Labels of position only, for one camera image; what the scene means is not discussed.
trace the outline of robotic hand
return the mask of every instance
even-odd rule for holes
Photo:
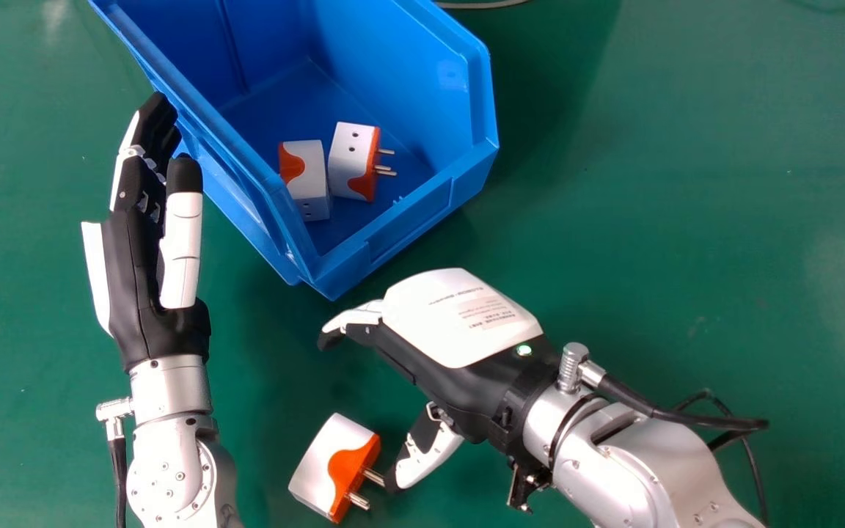
[[[419,482],[463,441],[487,440],[507,455],[508,505],[520,511],[530,513],[531,492],[551,487],[601,528],[762,526],[725,487],[713,451],[737,440],[748,447],[745,437],[766,421],[731,417],[708,391],[673,410],[655,407],[590,361],[584,345],[557,354],[530,312],[467,271],[393,285],[383,300],[329,321],[318,347],[345,337],[375,348],[432,400],[384,475],[390,491]],[[728,417],[683,412],[701,397]],[[725,433],[707,444],[688,425]]]
[[[170,160],[181,135],[175,108],[154,94],[120,146],[110,216],[83,223],[100,326],[117,341],[131,397],[98,405],[117,484],[117,528],[126,504],[145,526],[242,528],[237,471],[218,442],[208,387],[211,318],[198,298],[202,175]],[[135,415],[126,468],[123,417]]]

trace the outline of white cable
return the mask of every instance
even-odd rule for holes
[[[530,0],[499,0],[497,2],[436,2],[443,10],[496,10],[500,7],[513,7],[526,4]]]

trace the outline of white and orange plug adapter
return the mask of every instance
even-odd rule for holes
[[[286,141],[279,145],[279,176],[302,220],[328,220],[332,201],[325,172],[325,147],[320,140]]]
[[[394,177],[392,167],[379,163],[392,150],[380,147],[380,129],[339,122],[328,157],[328,183],[335,197],[372,202],[378,175]]]
[[[371,469],[379,454],[378,435],[333,414],[299,462],[289,491],[303,505],[341,524],[350,505],[370,509],[367,499],[358,495],[365,478],[384,485],[383,477]]]

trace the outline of bolt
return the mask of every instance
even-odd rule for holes
[[[579,364],[589,358],[589,348],[579,343],[567,343],[560,357],[560,375],[556,388],[561,393],[576,394],[579,388]]]

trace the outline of blue storage container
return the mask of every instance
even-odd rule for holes
[[[497,154],[489,53],[431,0],[91,0],[178,108],[212,201],[288,284],[334,300],[478,194]],[[301,220],[278,144],[337,121],[396,151],[373,204]]]

